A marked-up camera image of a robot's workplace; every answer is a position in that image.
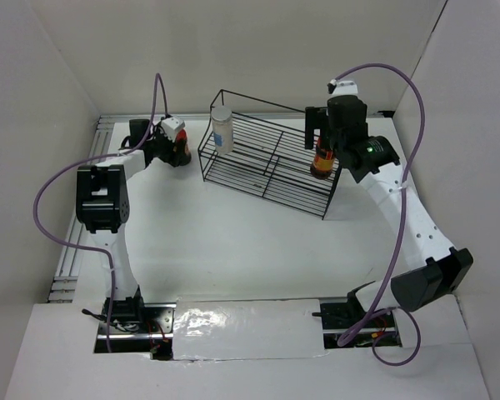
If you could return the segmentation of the red-lid sauce jar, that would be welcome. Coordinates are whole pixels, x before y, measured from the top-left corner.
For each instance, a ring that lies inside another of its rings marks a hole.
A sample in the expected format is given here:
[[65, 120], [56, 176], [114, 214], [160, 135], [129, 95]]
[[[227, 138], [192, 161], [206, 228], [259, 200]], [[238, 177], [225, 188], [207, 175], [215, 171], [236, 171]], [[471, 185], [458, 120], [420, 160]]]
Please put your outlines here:
[[176, 136], [173, 147], [172, 165], [174, 167], [183, 167], [192, 161], [192, 154], [188, 148], [188, 135], [182, 129]]
[[315, 147], [315, 156], [310, 166], [310, 173], [320, 180], [331, 176], [335, 163], [335, 155], [326, 138], [319, 137]]

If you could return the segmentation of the white bottle silver cap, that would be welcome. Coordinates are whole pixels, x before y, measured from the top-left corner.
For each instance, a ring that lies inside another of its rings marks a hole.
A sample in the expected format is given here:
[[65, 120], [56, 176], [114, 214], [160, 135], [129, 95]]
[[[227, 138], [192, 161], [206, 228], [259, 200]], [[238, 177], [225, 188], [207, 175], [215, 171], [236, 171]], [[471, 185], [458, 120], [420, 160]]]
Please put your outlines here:
[[210, 113], [212, 132], [216, 150], [220, 155], [226, 155], [233, 150], [233, 114], [226, 106], [216, 106]]

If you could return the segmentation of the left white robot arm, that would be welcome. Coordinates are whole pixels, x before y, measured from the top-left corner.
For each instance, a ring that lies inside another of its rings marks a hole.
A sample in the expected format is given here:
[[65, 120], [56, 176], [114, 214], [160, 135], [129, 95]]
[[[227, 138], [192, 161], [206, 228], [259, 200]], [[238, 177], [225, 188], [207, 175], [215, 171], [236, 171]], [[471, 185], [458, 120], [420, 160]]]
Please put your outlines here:
[[133, 119], [127, 139], [131, 148], [77, 169], [76, 217], [89, 233], [107, 271], [102, 316], [107, 324], [119, 323], [136, 333], [147, 325], [148, 312], [133, 275], [125, 238], [131, 211], [128, 180], [156, 158], [178, 163], [178, 152], [184, 152], [187, 146], [185, 122], [176, 116], [164, 117], [157, 124]]

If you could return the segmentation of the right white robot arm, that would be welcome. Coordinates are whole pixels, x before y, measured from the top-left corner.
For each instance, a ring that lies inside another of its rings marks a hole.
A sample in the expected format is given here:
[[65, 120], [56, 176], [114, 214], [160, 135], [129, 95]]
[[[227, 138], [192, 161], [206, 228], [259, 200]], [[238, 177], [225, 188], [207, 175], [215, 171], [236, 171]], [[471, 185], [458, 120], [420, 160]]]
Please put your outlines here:
[[[473, 265], [471, 252], [454, 246], [408, 186], [407, 160], [386, 137], [370, 133], [367, 110], [355, 94], [335, 95], [324, 107], [306, 107], [304, 120], [305, 147], [316, 153], [313, 174], [321, 177], [338, 162], [378, 206], [397, 238], [384, 278], [347, 295], [349, 334], [367, 326], [378, 311], [412, 313], [453, 293]], [[395, 274], [398, 258], [404, 258], [406, 270]]]

